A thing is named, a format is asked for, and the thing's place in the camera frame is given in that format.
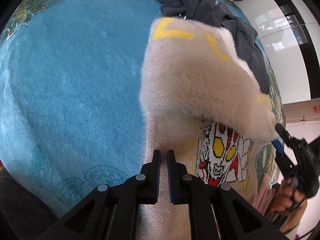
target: light blue fabric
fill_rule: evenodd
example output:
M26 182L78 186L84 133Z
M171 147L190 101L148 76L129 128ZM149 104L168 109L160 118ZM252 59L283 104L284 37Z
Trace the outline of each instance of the light blue fabric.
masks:
M139 173L154 0L53 0L0 48L0 159L58 216Z

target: hand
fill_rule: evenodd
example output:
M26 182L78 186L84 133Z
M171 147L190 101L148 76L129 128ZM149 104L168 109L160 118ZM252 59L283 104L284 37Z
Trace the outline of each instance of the hand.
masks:
M279 188L279 192L275 198L275 202L271 208L272 211L282 212L286 208L291 207L292 201L290 200L292 196L292 187L290 186L291 179L286 179L281 182L281 186ZM304 193L295 190L293 192L293 197L295 202L300 203L306 196ZM307 208L307 200L305 199L300 206L296 208L292 217L287 221L287 223L280 230L282 233L294 229L299 223L300 220L306 211Z

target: knit sweater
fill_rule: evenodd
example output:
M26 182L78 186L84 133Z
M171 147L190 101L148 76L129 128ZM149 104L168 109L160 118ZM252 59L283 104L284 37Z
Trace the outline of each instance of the knit sweater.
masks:
M145 162L159 149L161 168L158 203L143 207L138 239L190 239L188 206L169 200L169 149L189 173L215 186L230 182L253 204L255 156L277 137L277 121L230 32L191 20L156 20L141 78Z

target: pink towel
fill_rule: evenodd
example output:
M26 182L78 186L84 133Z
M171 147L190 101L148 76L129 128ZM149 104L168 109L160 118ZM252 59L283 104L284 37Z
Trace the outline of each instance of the pink towel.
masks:
M269 176L265 173L262 177L253 207L264 216L275 193L276 191L269 187Z

